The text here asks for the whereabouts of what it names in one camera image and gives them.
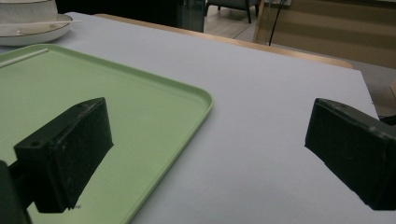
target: wall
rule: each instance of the wall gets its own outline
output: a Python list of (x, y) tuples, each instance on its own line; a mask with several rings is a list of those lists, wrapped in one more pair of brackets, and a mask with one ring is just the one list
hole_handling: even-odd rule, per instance
[[(269, 40), (277, 8), (272, 5), (268, 22), (267, 10), (258, 20), (254, 42)], [(396, 4), (292, 0), (280, 11), (272, 44), (396, 68)]]

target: white bowl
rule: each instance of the white bowl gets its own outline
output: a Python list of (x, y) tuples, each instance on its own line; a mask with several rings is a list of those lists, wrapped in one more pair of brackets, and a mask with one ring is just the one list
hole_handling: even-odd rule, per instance
[(56, 21), (55, 0), (0, 0), (0, 23)]
[[(64, 14), (58, 14), (56, 21), (72, 21)], [(65, 35), (70, 30), (70, 23), (39, 25), (35, 27), (7, 27), (0, 30), (0, 45), (27, 46), (49, 42)]]

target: cable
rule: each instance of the cable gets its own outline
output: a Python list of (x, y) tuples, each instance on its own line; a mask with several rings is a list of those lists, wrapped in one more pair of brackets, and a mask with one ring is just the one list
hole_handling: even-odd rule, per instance
[(265, 40), (264, 40), (264, 44), (267, 45), (267, 40), (268, 40), (268, 35), (270, 33), (270, 11), (271, 11), (271, 4), (272, 4), (273, 0), (269, 0), (268, 1), (268, 13), (267, 13), (267, 22), (265, 23)]
[(268, 46), (271, 46), (272, 37), (274, 35), (274, 31), (275, 31), (275, 27), (276, 27), (277, 18), (279, 17), (280, 9), (282, 9), (282, 7), (285, 4), (285, 2), (286, 2), (286, 0), (281, 0), (280, 1), (280, 5), (279, 5), (279, 8), (277, 9), (276, 18), (275, 18), (275, 22), (274, 22), (273, 30), (271, 32), (270, 42), (268, 43)]

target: white plate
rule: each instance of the white plate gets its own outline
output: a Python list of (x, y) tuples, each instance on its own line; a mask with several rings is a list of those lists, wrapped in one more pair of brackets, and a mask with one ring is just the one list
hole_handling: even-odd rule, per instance
[[(58, 14), (57, 21), (72, 21), (64, 14)], [(70, 29), (69, 23), (35, 25), (22, 27), (3, 27), (0, 29), (0, 45), (26, 46), (49, 42), (65, 35)]]

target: wooden table edge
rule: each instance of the wooden table edge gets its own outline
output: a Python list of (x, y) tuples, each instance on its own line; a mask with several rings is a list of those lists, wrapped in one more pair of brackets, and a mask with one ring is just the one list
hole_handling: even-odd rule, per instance
[(105, 19), (109, 19), (109, 20), (113, 20), (113, 21), (121, 21), (121, 22), (131, 23), (134, 25), (146, 26), (149, 28), (154, 28), (154, 29), (159, 29), (159, 30), (165, 30), (165, 31), (169, 31), (169, 32), (183, 34), (183, 35), (193, 35), (193, 36), (211, 39), (211, 40), (228, 43), (228, 44), (232, 44), (232, 45), (236, 45), (236, 46), (272, 52), (272, 53), (286, 55), (286, 56), (290, 56), (290, 57), (294, 57), (294, 58), (305, 59), (305, 60), (319, 62), (319, 63), (326, 63), (326, 64), (336, 65), (336, 66), (345, 67), (345, 68), (351, 68), (351, 69), (353, 68), (352, 64), (342, 61), (342, 60), (318, 56), (318, 55), (314, 55), (314, 54), (298, 52), (298, 51), (289, 50), (289, 49), (280, 49), (280, 48), (275, 48), (275, 47), (269, 47), (269, 46), (251, 43), (251, 42), (247, 42), (247, 41), (236, 40), (236, 39), (231, 39), (231, 38), (217, 36), (217, 35), (203, 34), (203, 33), (199, 33), (199, 32), (183, 30), (183, 29), (175, 28), (175, 27), (171, 27), (171, 26), (165, 26), (165, 25), (155, 24), (155, 23), (146, 22), (146, 21), (137, 21), (137, 20), (127, 19), (127, 18), (113, 16), (113, 15), (109, 15), (109, 14), (99, 13), (99, 14), (94, 14), (93, 16), (105, 18)]

